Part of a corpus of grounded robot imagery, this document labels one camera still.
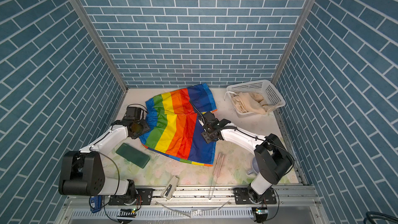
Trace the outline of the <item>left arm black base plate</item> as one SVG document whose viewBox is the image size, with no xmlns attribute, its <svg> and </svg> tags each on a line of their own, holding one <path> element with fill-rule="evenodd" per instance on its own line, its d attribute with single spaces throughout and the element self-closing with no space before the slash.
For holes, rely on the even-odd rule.
<svg viewBox="0 0 398 224">
<path fill-rule="evenodd" d="M 111 196 L 108 205 L 137 207 L 142 205 L 150 205 L 153 191 L 153 188 L 138 188 L 132 195 Z"/>
</svg>

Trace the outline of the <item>beige shorts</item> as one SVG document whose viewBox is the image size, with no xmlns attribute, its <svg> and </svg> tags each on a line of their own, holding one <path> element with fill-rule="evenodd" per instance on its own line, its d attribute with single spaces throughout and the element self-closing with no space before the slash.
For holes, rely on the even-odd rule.
<svg viewBox="0 0 398 224">
<path fill-rule="evenodd" d="M 256 92 L 239 92 L 231 95 L 235 109 L 240 113 L 267 114 L 273 105 L 266 102 L 264 96 Z"/>
</svg>

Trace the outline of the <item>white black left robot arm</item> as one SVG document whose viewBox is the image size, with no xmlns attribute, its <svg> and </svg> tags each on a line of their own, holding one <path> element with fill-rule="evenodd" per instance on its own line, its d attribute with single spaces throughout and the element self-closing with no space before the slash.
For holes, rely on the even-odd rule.
<svg viewBox="0 0 398 224">
<path fill-rule="evenodd" d="M 104 134 L 78 151 L 69 151 L 61 163 L 59 193 L 66 196 L 119 196 L 129 203 L 137 197 L 133 180 L 105 175 L 102 161 L 126 138 L 136 139 L 150 128 L 145 120 L 146 107 L 131 104 L 121 120 L 114 121 Z"/>
</svg>

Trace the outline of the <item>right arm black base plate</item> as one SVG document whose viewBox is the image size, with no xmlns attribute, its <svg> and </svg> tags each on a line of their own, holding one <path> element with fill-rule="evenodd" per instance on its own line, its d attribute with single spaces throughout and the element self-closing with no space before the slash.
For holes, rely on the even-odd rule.
<svg viewBox="0 0 398 224">
<path fill-rule="evenodd" d="M 262 195 L 258 195 L 252 188 L 236 187 L 233 188 L 235 204 L 248 205 L 248 204 L 276 204 L 276 195 L 273 190 L 269 188 Z"/>
</svg>

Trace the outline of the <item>rainbow striped shorts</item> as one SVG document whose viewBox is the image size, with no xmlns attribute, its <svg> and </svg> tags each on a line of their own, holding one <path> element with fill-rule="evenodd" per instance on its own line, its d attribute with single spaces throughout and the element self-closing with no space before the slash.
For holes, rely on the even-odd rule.
<svg viewBox="0 0 398 224">
<path fill-rule="evenodd" d="M 139 137 L 143 146 L 180 162 L 211 167 L 215 143 L 206 143 L 198 115 L 217 110 L 207 84 L 156 95 L 146 101 L 149 131 Z"/>
</svg>

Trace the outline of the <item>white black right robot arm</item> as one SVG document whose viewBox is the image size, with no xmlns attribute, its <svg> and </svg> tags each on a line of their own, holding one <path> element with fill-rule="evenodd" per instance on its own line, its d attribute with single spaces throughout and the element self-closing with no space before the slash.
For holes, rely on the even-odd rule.
<svg viewBox="0 0 398 224">
<path fill-rule="evenodd" d="M 248 196 L 255 203 L 260 202 L 267 190 L 276 185 L 294 168 L 295 159 L 288 152 L 278 136 L 257 135 L 234 125 L 230 120 L 218 120 L 211 112 L 202 113 L 192 101 L 194 112 L 203 127 L 201 133 L 206 143 L 224 140 L 251 152 L 258 165 L 259 173 L 247 187 Z"/>
</svg>

